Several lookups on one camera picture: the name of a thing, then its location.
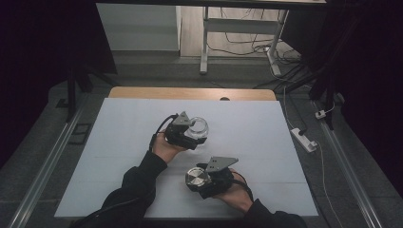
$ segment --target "black sleeve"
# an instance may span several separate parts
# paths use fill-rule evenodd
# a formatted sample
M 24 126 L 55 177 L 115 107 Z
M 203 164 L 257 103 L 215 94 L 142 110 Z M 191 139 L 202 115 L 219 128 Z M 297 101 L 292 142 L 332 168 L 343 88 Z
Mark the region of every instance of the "black sleeve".
M 245 214 L 243 220 L 248 224 L 248 227 L 257 228 L 306 228 L 304 220 L 293 214 L 287 214 L 282 211 L 277 211 L 275 214 L 261 204 L 260 200 L 256 199 L 249 211 Z
M 139 167 L 125 173 L 122 187 L 107 196 L 101 208 L 104 212 L 78 227 L 140 227 L 146 209 L 155 199 L 156 178 L 166 167 L 165 161 L 147 151 Z

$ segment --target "hand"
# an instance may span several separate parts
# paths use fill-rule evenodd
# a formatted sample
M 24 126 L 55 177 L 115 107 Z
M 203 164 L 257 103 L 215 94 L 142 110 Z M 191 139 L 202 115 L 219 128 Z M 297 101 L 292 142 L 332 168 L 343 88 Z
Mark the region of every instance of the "hand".
M 171 162 L 178 153 L 184 150 L 186 149 L 183 147 L 169 144 L 165 139 L 164 130 L 157 135 L 153 145 L 153 153 L 163 159 L 165 163 Z
M 234 175 L 234 179 L 238 181 L 242 181 L 244 183 L 245 180 L 238 175 L 234 169 L 230 169 L 232 174 Z M 220 199 L 224 201 L 229 206 L 241 211 L 243 214 L 249 211 L 249 208 L 252 206 L 253 202 L 249 198 L 246 190 L 240 186 L 239 184 L 233 183 L 231 187 L 224 193 L 218 194 L 213 197 L 214 199 Z

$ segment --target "power strip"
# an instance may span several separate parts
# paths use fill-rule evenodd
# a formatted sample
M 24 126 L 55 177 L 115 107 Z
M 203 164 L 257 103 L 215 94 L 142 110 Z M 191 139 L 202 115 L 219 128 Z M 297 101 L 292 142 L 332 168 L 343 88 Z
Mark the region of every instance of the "power strip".
M 311 153 L 317 150 L 317 142 L 309 141 L 305 135 L 299 135 L 300 130 L 298 128 L 294 128 L 290 130 L 293 133 L 293 136 L 299 141 L 302 147 L 306 150 L 306 152 Z

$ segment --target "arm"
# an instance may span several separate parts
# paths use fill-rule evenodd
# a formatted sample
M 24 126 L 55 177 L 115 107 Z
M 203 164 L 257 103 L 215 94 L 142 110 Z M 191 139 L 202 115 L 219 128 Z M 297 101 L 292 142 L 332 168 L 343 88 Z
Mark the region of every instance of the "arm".
M 103 212 L 73 227 L 140 227 L 146 209 L 155 199 L 156 178 L 183 150 L 169 144 L 164 133 L 160 133 L 153 151 L 147 151 L 139 167 L 132 167 L 125 173 L 122 187 L 107 196 L 100 210 Z
M 245 182 L 234 170 L 234 179 Z M 272 214 L 260 200 L 252 201 L 242 186 L 233 184 L 225 193 L 214 197 L 227 203 L 229 206 L 244 214 L 243 220 L 248 227 L 273 227 L 273 228 L 306 228 L 306 224 L 300 216 L 277 211 Z

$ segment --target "table leg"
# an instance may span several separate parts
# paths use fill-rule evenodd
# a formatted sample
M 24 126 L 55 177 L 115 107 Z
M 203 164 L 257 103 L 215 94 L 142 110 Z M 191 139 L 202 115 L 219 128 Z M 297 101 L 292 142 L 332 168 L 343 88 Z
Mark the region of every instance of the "table leg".
M 200 74 L 207 73 L 207 33 L 208 33 L 208 7 L 203 8 L 203 36 L 201 48 L 201 71 Z
M 273 74 L 275 76 L 281 76 L 281 72 L 279 71 L 278 65 L 276 64 L 276 58 L 275 58 L 275 51 L 276 51 L 276 46 L 278 44 L 278 39 L 279 36 L 281 35 L 282 28 L 284 27 L 284 22 L 285 18 L 287 17 L 288 10 L 281 10 L 279 12 L 280 16 L 278 19 L 278 26 L 276 29 L 275 37 L 273 38 L 273 43 L 272 45 L 267 49 L 267 57 L 269 58 L 270 62 L 270 67 L 273 70 Z

